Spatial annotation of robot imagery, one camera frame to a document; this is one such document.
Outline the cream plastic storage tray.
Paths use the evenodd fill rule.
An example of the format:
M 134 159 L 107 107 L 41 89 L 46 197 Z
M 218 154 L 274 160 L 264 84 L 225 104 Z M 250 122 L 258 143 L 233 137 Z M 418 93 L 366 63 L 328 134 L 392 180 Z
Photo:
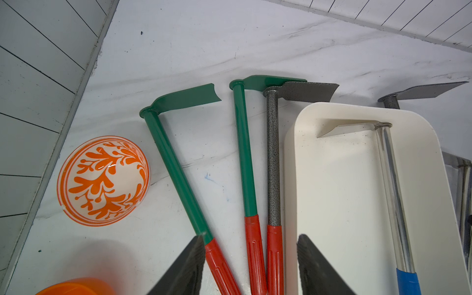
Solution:
M 398 293 L 376 134 L 338 125 L 392 124 L 415 271 L 425 295 L 469 295 L 456 213 L 436 132 L 404 110 L 337 103 L 304 108 L 285 136 L 285 292 L 302 293 L 297 240 L 307 235 L 358 295 Z

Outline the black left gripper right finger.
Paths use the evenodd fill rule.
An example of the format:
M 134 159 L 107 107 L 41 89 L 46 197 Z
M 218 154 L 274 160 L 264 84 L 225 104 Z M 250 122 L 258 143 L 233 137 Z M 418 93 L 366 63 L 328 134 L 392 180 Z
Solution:
M 297 260 L 304 295 L 354 295 L 306 234 L 297 241 Z

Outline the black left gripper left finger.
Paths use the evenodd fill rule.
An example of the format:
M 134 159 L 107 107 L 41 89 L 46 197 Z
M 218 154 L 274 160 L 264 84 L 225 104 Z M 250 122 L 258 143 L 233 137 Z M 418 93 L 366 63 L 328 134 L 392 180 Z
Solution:
M 148 294 L 199 295 L 204 264 L 204 240 L 195 236 Z

